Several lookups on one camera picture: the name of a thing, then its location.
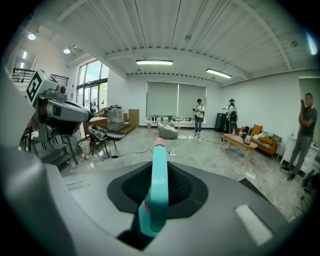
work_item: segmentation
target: roller shade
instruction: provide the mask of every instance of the roller shade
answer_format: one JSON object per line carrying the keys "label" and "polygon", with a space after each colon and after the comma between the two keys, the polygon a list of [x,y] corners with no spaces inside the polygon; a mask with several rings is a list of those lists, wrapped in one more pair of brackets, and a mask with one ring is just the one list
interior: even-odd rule
{"label": "roller shade", "polygon": [[197,99],[201,99],[202,104],[205,106],[206,91],[207,87],[179,83],[177,117],[192,117],[192,109],[197,106]]}
{"label": "roller shade", "polygon": [[177,115],[178,84],[148,82],[147,86],[147,116],[175,117]]}

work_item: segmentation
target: man with camera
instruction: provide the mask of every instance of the man with camera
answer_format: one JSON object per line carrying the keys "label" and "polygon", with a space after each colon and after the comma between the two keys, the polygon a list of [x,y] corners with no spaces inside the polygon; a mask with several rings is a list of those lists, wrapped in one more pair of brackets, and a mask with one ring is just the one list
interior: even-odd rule
{"label": "man with camera", "polygon": [[[318,113],[316,108],[314,107],[314,99],[311,93],[307,93],[304,97],[304,100],[305,103],[303,99],[301,100],[301,111],[299,115],[300,131],[296,139],[290,162],[287,166],[281,167],[281,170],[283,170],[287,174],[291,173],[287,178],[288,181],[292,181],[301,169],[301,166],[304,163],[305,157],[307,156],[308,150],[314,138],[314,130]],[[293,163],[299,153],[300,155],[298,162],[291,171]]]}
{"label": "man with camera", "polygon": [[202,104],[202,100],[198,98],[196,101],[198,105],[196,108],[193,108],[194,113],[194,133],[199,134],[201,132],[201,125],[202,122],[204,121],[204,116],[205,116],[205,106]]}

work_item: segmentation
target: concrete floor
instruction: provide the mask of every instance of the concrete floor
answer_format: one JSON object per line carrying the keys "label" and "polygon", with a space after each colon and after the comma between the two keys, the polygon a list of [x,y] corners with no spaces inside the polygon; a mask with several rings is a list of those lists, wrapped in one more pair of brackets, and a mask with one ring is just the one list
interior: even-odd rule
{"label": "concrete floor", "polygon": [[[293,181],[287,181],[288,175],[280,170],[280,160],[276,158],[270,159],[268,155],[256,150],[253,155],[253,160],[249,161],[249,156],[244,161],[244,151],[234,146],[229,149],[229,145],[224,145],[221,150],[220,133],[214,130],[203,130],[200,137],[216,142],[218,144],[193,138],[194,134],[191,129],[180,129],[179,138],[174,140],[165,140],[166,150],[175,150],[177,156],[168,156],[167,160],[190,165],[201,169],[197,160],[203,165],[208,172],[224,175],[236,181],[240,181],[246,176],[243,173],[238,173],[236,169],[229,167],[237,167],[245,170],[248,173],[256,175],[256,179],[247,178],[256,188],[258,188],[267,199],[284,208],[276,208],[289,220],[294,216],[294,207],[301,207],[300,197],[304,194],[301,188],[302,177],[297,176]],[[120,156],[129,152],[143,152],[153,149],[155,139],[158,138],[158,130],[156,128],[136,128],[130,132],[125,138],[116,141],[117,150],[115,150],[112,141],[106,145],[111,149],[113,155]],[[107,157],[106,151],[103,149],[101,154]],[[78,165],[70,164],[61,171],[65,179],[68,176],[78,174],[88,174],[93,172],[107,172],[108,170],[120,168],[128,165],[133,165],[143,161],[152,161],[153,153],[148,150],[145,153],[131,153],[123,155],[119,158],[105,158],[102,162],[102,157],[95,152],[94,156],[89,156],[89,159],[83,159],[77,156]]]}

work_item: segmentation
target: ceiling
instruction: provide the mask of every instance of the ceiling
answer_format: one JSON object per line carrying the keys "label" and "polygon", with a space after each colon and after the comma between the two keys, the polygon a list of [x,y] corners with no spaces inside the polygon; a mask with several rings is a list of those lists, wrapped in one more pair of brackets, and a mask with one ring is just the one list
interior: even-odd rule
{"label": "ceiling", "polygon": [[[124,79],[161,74],[225,86],[319,68],[305,32],[272,0],[56,0],[36,19]],[[173,65],[138,66],[141,59]]]}

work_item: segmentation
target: fluorescent light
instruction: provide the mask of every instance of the fluorescent light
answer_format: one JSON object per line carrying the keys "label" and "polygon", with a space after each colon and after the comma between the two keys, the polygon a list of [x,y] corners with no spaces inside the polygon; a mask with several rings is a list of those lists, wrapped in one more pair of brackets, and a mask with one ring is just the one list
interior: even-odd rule
{"label": "fluorescent light", "polygon": [[215,75],[218,75],[218,76],[221,76],[221,77],[224,77],[224,78],[232,78],[232,76],[229,75],[229,74],[222,73],[220,71],[216,71],[216,70],[213,70],[213,69],[210,69],[210,68],[208,68],[206,71],[208,73],[215,74]]}
{"label": "fluorescent light", "polygon": [[36,39],[36,35],[34,33],[30,33],[30,34],[28,34],[28,38],[30,40],[35,40]]}
{"label": "fluorescent light", "polygon": [[311,55],[316,55],[318,53],[316,42],[308,33],[306,33],[306,39],[308,40]]}
{"label": "fluorescent light", "polygon": [[160,59],[140,59],[137,60],[138,65],[172,65],[172,60],[160,60]]}

